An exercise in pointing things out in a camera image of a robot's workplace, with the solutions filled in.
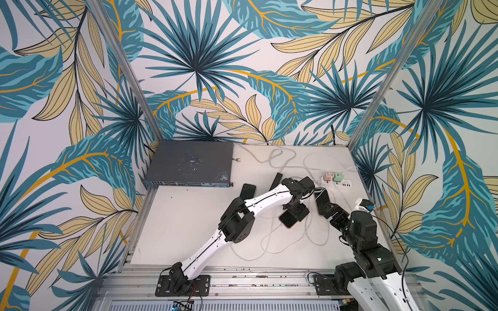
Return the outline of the black phone grey case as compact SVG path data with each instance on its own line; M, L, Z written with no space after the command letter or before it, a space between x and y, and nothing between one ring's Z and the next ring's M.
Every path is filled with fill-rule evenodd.
M255 185L245 183L242 186L242 189L241 189L239 197L242 200L253 199L255 197L255 192L256 192L256 186Z

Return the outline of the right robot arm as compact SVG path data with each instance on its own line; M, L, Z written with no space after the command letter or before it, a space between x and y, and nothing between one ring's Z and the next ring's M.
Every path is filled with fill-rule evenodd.
M351 295L362 310L420 310L398 260L378 242L373 203L359 199L349 213L331 203L324 189L315 191L315 202L319 215L340 233L354 255L353 262L336 266L334 273L313 276L316 294Z

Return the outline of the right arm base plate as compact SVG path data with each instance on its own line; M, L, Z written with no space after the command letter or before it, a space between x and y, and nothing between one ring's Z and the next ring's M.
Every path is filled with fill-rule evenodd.
M315 287L316 295L318 296L350 295L347 286L351 279L342 274L324 275L321 273L314 273L312 277L312 285Z

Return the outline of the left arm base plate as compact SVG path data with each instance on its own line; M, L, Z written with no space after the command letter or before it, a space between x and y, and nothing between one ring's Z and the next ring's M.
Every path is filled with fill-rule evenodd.
M210 293L211 276L200 275L192 281L173 281L169 275L159 276L154 295L156 297L207 297Z

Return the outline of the black phone pink case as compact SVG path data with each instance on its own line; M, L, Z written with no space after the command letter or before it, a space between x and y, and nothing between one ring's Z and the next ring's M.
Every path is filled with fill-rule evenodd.
M287 228L290 229L297 223L296 217L289 211L285 211L279 216L279 221Z

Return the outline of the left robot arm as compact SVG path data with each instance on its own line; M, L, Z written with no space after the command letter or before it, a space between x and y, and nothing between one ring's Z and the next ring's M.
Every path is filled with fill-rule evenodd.
M237 244L249 236L258 215L276 207L283 207L279 221L291 228L309 214L303 200L313 193L315 184L311 178L302 180L285 178L272 190L261 196L243 200L235 198L220 218L217 230L198 251L182 262L169 268L171 292L186 293L207 263L224 248Z

